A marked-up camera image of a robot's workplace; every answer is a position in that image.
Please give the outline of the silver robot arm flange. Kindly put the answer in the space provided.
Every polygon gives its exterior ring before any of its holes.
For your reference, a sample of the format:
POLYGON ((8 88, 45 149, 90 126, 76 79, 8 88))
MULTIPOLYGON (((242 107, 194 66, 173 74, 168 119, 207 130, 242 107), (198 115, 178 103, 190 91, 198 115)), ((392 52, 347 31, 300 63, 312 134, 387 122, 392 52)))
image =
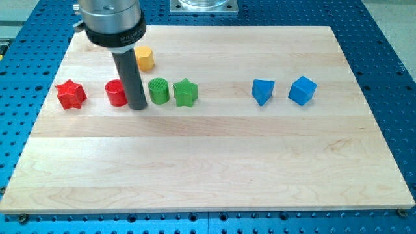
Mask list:
POLYGON ((74 25, 95 45, 113 53, 125 53, 146 33, 139 0, 78 0, 73 5, 81 21, 74 25))

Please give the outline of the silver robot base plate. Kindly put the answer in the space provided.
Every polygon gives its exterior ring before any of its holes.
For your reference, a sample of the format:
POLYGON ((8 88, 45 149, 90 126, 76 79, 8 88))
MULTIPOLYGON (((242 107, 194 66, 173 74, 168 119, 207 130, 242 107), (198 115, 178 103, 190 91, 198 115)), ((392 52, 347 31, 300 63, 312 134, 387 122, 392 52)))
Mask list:
POLYGON ((170 0, 171 14, 230 13, 239 11, 237 0, 170 0))

